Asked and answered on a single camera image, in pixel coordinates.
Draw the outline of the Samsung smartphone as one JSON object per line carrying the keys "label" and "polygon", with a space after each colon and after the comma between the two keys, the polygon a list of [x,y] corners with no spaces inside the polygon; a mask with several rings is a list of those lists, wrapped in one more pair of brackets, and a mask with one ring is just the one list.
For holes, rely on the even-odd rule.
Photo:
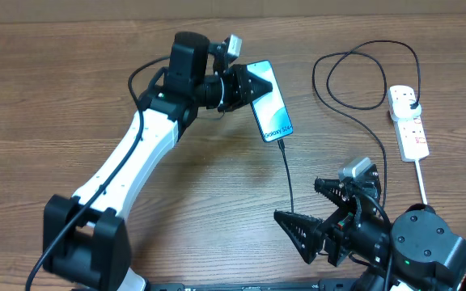
{"label": "Samsung smartphone", "polygon": [[249,73],[272,84],[272,91],[262,95],[252,103],[252,110],[264,142],[291,135],[293,125],[283,101],[272,64],[268,60],[247,65]]}

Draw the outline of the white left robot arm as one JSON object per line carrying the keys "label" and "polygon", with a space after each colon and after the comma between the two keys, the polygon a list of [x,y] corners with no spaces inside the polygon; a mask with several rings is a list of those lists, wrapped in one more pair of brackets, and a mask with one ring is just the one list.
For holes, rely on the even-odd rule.
{"label": "white left robot arm", "polygon": [[237,61],[241,44],[238,36],[213,43],[196,32],[176,33],[147,88],[132,93],[133,120],[103,166],[71,197],[52,196],[44,207],[43,251],[25,289],[40,270],[79,290],[150,289],[132,269],[126,228],[150,174],[201,108],[232,112],[277,92],[267,61]]}

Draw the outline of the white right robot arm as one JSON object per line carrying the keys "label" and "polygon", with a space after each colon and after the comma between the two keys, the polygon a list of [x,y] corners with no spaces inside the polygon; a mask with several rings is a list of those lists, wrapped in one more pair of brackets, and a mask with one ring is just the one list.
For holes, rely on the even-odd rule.
{"label": "white right robot arm", "polygon": [[315,190],[337,206],[327,219],[273,214],[305,263],[322,251],[333,266],[357,254],[367,261],[359,290],[389,290],[398,280],[413,290],[466,290],[466,239],[429,205],[390,221],[377,202],[378,179],[316,179]]}

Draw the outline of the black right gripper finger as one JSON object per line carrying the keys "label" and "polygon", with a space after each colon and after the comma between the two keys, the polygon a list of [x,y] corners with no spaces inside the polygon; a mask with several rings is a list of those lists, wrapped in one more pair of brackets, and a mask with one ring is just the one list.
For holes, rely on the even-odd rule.
{"label": "black right gripper finger", "polygon": [[349,194],[347,187],[339,179],[316,178],[314,189],[339,209],[355,210],[357,208],[355,199]]}
{"label": "black right gripper finger", "polygon": [[290,238],[301,258],[311,264],[323,249],[324,236],[320,230],[323,220],[299,213],[275,210],[273,218]]}

